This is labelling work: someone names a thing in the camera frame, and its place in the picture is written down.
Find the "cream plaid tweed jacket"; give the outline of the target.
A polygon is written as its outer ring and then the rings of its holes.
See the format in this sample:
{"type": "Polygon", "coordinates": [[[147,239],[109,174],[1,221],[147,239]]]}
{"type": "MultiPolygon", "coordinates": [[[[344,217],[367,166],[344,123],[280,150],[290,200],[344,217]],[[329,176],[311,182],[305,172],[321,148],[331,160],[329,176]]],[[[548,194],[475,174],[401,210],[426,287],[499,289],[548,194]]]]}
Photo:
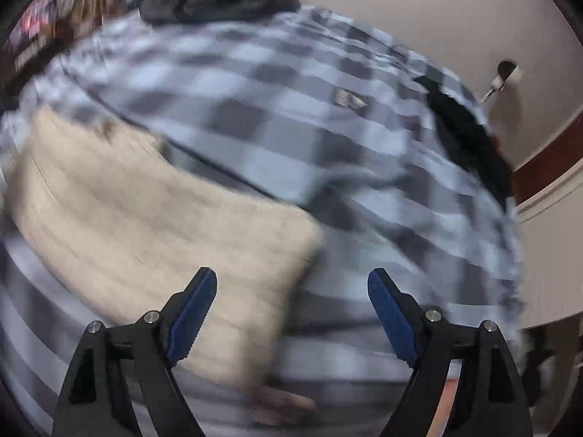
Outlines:
{"type": "Polygon", "coordinates": [[[122,121],[86,127],[42,107],[9,182],[10,214],[54,274],[118,324],[213,269],[218,293],[184,365],[254,389],[322,230],[298,207],[171,166],[161,146],[122,121]]]}

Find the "black garment on bed edge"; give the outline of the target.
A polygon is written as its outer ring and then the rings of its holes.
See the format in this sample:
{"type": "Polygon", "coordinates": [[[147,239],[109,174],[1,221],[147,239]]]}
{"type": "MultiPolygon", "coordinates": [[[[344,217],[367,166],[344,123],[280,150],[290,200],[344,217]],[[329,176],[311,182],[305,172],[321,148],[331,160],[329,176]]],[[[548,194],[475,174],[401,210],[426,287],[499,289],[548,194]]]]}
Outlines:
{"type": "Polygon", "coordinates": [[[471,111],[442,92],[437,82],[420,76],[414,79],[426,91],[426,101],[433,112],[437,133],[454,164],[475,174],[504,213],[513,196],[512,170],[501,156],[493,139],[471,111]]]}

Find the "blue checkered bed quilt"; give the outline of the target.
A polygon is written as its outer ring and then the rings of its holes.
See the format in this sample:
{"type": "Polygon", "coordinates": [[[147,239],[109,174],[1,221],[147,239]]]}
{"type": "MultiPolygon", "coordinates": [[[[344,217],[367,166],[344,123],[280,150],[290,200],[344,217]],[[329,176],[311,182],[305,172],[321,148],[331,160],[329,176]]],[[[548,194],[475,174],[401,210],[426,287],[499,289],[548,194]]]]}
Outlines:
{"type": "Polygon", "coordinates": [[[369,301],[382,268],[453,323],[494,320],[508,340],[523,308],[514,199],[507,212],[447,155],[426,76],[489,131],[458,76],[393,36],[317,7],[259,22],[153,26],[131,12],[50,61],[1,115],[1,372],[50,432],[94,311],[36,254],[8,187],[38,110],[158,137],[173,167],[308,213],[323,243],[291,291],[275,355],[239,390],[177,368],[209,436],[376,436],[410,372],[369,301]]]}

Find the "white louvered closet door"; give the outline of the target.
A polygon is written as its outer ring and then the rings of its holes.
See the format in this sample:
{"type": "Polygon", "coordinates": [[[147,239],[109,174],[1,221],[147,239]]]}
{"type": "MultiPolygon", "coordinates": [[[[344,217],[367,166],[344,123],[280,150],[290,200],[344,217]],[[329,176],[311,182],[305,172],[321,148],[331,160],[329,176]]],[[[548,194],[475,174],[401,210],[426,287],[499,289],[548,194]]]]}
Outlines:
{"type": "Polygon", "coordinates": [[[538,327],[582,312],[582,173],[573,172],[523,202],[519,231],[524,255],[522,327],[538,327]]]}

